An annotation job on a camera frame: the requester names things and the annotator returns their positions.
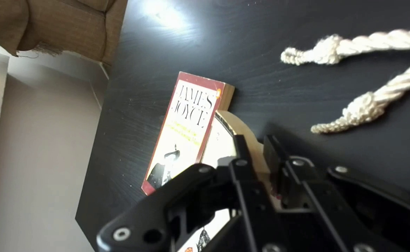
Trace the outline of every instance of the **book cover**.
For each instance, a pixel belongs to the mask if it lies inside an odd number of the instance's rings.
[[[227,110],[234,87],[180,72],[169,102],[142,189],[153,193],[199,162],[216,110]]]

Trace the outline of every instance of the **beige floor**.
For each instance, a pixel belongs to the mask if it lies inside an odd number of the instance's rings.
[[[100,114],[91,85],[38,64],[11,62],[8,71],[0,252],[92,252],[75,222]]]

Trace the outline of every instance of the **wood grain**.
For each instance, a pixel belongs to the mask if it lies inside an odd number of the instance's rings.
[[[410,190],[410,93],[369,125],[337,135],[309,132],[409,67],[410,51],[355,56],[337,66],[279,60],[287,46],[308,49],[334,33],[410,29],[410,0],[164,2],[181,28],[149,14],[147,1],[128,3],[76,216],[95,249],[99,228],[144,197],[141,181],[179,71],[234,85],[229,111],[258,139],[277,133],[293,154]]]

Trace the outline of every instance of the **white rope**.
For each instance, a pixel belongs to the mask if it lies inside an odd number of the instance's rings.
[[[383,50],[409,50],[410,31],[394,30],[389,33],[376,32],[372,35],[359,36],[346,40],[332,35],[320,40],[308,51],[286,48],[281,60],[288,64],[337,64],[341,59],[351,55]],[[399,99],[410,90],[410,67],[404,73],[390,80],[375,92],[367,92],[351,102],[342,111],[342,116],[331,122],[311,127],[313,133],[335,133],[344,131],[362,123],[375,120],[384,113],[389,103]]]

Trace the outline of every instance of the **rope knot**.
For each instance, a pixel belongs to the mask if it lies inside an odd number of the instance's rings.
[[[342,117],[351,125],[357,126],[378,118],[384,109],[375,101],[375,94],[367,92],[350,102],[342,111]]]
[[[303,63],[314,62],[317,64],[337,64],[341,61],[341,56],[337,54],[337,48],[342,37],[331,35],[319,40],[313,49],[301,51],[288,47],[281,53],[281,61],[288,64],[301,65]]]

